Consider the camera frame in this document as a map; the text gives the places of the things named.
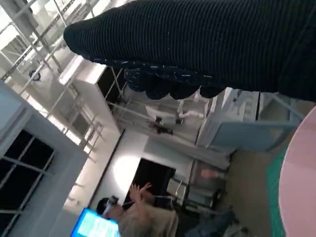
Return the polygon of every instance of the floor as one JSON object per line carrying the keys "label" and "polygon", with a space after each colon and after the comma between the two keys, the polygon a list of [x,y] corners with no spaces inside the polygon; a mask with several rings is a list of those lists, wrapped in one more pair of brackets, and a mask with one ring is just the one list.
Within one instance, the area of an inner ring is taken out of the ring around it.
{"label": "floor", "polygon": [[[307,114],[314,104],[300,102],[297,109]],[[280,110],[271,108],[270,116],[278,117]],[[226,203],[232,204],[237,218],[243,226],[249,228],[253,237],[269,237],[270,216],[266,186],[266,169],[274,157],[284,149],[293,133],[278,147],[270,152],[257,153],[238,151],[232,157],[232,164],[227,176]]]}

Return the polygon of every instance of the pink round table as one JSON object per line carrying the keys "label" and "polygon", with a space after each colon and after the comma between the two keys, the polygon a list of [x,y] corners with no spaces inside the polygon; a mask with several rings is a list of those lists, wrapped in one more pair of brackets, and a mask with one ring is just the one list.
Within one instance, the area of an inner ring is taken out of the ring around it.
{"label": "pink round table", "polygon": [[286,151],[279,206],[287,237],[316,237],[316,107],[302,121]]}

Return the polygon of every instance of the raised hand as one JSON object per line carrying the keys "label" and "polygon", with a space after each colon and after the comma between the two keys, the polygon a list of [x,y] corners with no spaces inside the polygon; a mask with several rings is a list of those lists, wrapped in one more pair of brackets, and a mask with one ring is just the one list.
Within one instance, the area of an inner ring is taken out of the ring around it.
{"label": "raised hand", "polygon": [[146,191],[147,189],[151,188],[152,186],[153,185],[150,182],[148,182],[147,184],[144,185],[144,187],[142,187],[140,189],[140,194],[142,195],[144,193],[144,191]]}
{"label": "raised hand", "polygon": [[136,184],[132,184],[129,188],[129,197],[135,202],[141,201],[140,188]]}

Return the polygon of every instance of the monitor screen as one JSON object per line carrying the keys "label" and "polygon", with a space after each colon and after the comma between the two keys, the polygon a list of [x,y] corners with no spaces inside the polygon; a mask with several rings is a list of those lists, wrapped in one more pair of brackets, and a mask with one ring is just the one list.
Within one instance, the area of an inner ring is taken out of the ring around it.
{"label": "monitor screen", "polygon": [[95,211],[85,208],[71,234],[71,237],[120,237],[116,222],[106,220]]}

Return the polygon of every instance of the green mat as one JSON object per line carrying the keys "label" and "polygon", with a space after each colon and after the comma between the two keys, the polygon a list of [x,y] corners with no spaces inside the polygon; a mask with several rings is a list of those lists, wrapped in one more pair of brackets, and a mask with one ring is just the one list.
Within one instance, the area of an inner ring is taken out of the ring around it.
{"label": "green mat", "polygon": [[281,167],[286,149],[283,150],[271,163],[267,170],[268,198],[270,206],[271,236],[284,237],[285,231],[280,216],[278,205],[278,183],[280,179]]}

